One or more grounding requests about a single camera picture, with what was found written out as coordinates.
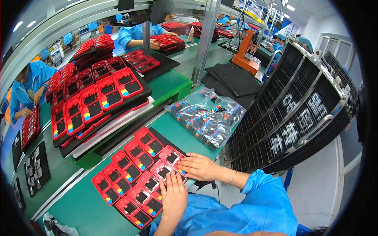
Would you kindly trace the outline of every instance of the black cable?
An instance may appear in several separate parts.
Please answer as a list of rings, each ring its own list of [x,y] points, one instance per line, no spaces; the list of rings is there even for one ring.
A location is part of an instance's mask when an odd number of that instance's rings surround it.
[[[218,185],[217,184],[215,184],[215,187],[217,188],[217,190],[218,190],[218,202],[220,203],[220,198],[219,198],[219,188],[218,188]]]

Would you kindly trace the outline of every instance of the orange machine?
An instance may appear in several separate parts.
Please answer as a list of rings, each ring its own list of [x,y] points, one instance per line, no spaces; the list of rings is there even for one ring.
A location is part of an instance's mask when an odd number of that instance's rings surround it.
[[[251,51],[256,52],[258,46],[252,43],[252,39],[254,36],[254,31],[247,30],[242,43],[239,47],[239,52],[232,58],[232,62],[237,64],[238,66],[244,68],[252,75],[256,75],[259,71],[260,65],[249,58]]]

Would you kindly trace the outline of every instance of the hand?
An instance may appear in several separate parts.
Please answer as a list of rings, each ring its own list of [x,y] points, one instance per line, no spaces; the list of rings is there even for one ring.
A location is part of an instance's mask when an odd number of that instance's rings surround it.
[[[179,173],[167,173],[167,188],[163,180],[159,180],[161,196],[163,198],[163,214],[161,219],[173,224],[178,223],[187,205],[188,190],[184,186]]]
[[[172,32],[167,32],[166,34],[178,38],[178,35]]]
[[[27,108],[27,107],[22,109],[20,111],[20,113],[21,113],[21,116],[23,116],[23,117],[29,117],[31,114],[33,114],[33,112],[31,110],[29,110],[29,108]]]
[[[44,90],[45,90],[45,87],[42,86],[36,93],[34,93],[34,105],[35,106],[38,106],[39,100],[41,99]]]
[[[156,41],[155,39],[150,39],[151,49],[152,50],[159,50],[160,47],[159,47],[159,45],[157,43],[155,43],[155,41]]]
[[[219,180],[222,173],[220,166],[208,157],[196,153],[187,153],[189,157],[183,157],[178,162],[178,167],[185,171],[185,177],[199,181]]]

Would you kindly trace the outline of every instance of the fluorescent light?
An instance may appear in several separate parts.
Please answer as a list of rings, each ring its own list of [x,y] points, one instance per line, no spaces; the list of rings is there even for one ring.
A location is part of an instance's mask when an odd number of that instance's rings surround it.
[[[33,20],[28,26],[26,26],[26,28],[29,28],[30,26],[32,26],[36,21]]]
[[[20,25],[23,23],[23,21],[20,21],[19,23],[17,23],[17,25],[14,27],[14,29],[13,29],[13,32],[14,31],[16,31],[19,27],[20,27]]]
[[[294,8],[294,7],[292,7],[292,6],[290,6],[289,4],[288,4],[288,5],[286,5],[286,8],[287,8],[287,9],[289,9],[289,10],[291,10],[291,11],[295,11],[295,8]]]

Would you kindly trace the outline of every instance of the blue smock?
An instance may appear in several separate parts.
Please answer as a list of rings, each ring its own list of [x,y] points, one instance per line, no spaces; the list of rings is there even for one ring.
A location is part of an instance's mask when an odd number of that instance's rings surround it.
[[[97,24],[97,22],[96,22],[96,21],[95,21],[95,22],[92,22],[92,23],[89,23],[89,24],[87,24],[87,26],[88,26],[88,29],[89,29],[89,31],[92,31],[92,30],[98,29],[98,24]]]
[[[28,81],[31,82],[33,92],[36,93],[44,83],[46,83],[50,77],[55,74],[57,70],[45,65],[42,61],[35,61],[29,63]],[[39,106],[42,106],[46,102],[46,89],[44,90],[42,97],[39,100]],[[10,104],[10,115],[12,123],[15,124],[14,113],[20,111],[20,104],[29,108],[34,108],[34,101],[30,100],[27,88],[23,83],[17,81],[13,82]]]
[[[151,35],[158,35],[162,34],[165,29],[163,29],[160,25],[151,25]],[[117,42],[122,48],[126,51],[130,49],[127,47],[127,44],[130,40],[140,40],[143,39],[143,32],[142,32],[142,24],[133,26],[133,27],[122,27],[119,30],[117,36]]]
[[[221,19],[217,18],[217,23],[221,23],[223,25],[226,25],[227,21],[230,21],[230,18],[228,16],[224,15]]]
[[[63,36],[63,44],[68,45],[72,42],[72,32],[69,32],[68,34]]]
[[[174,231],[175,235],[198,236],[213,231],[296,234],[298,221],[280,177],[273,178],[257,170],[250,175],[240,193],[246,195],[245,199],[230,209],[213,197],[189,194],[187,207]],[[151,223],[150,236],[155,233],[160,220],[161,217]]]

